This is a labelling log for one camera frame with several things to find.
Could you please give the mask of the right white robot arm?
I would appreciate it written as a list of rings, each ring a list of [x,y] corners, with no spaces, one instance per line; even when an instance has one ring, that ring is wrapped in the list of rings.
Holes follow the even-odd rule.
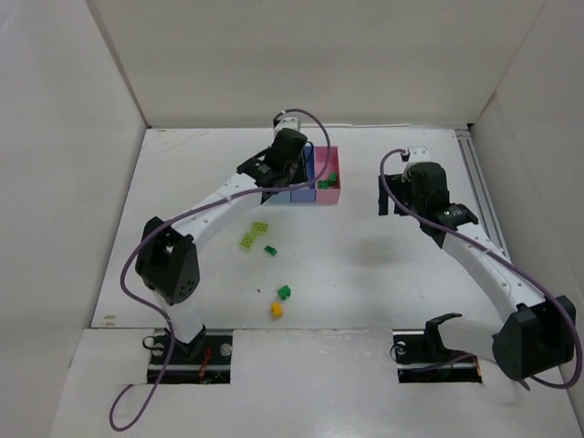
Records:
[[[451,323],[438,325],[443,345],[493,361],[512,381],[539,381],[539,373],[573,362],[573,375],[562,386],[574,386],[583,371],[574,304],[511,264],[476,215],[451,202],[444,168],[416,162],[403,174],[380,174],[378,184],[379,213],[416,219],[482,289],[502,320],[501,326],[488,327],[456,314]]]

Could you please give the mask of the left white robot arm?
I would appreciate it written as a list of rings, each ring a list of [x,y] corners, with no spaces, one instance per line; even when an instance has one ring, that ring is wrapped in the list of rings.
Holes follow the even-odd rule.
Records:
[[[136,273],[170,317],[183,354],[195,357],[205,336],[194,297],[201,281],[200,253],[240,215],[291,185],[305,167],[307,142],[299,130],[277,130],[269,147],[240,164],[227,182],[194,207],[196,214],[165,227],[138,253]]]

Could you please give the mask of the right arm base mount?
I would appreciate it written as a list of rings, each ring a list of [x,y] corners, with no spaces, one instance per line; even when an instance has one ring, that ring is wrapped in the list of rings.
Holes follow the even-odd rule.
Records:
[[[447,349],[439,334],[444,322],[460,318],[447,313],[428,320],[424,328],[395,329],[392,332],[390,357],[397,365],[399,383],[482,383],[475,356]]]

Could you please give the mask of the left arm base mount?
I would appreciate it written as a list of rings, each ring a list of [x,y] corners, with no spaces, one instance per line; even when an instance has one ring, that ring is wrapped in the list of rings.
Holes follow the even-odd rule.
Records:
[[[215,385],[229,384],[234,332],[232,330],[207,330],[204,339],[197,342],[194,354],[187,352],[176,342],[161,384]],[[168,330],[155,330],[142,339],[142,347],[149,352],[146,379],[153,384],[159,377],[167,347],[170,345]]]

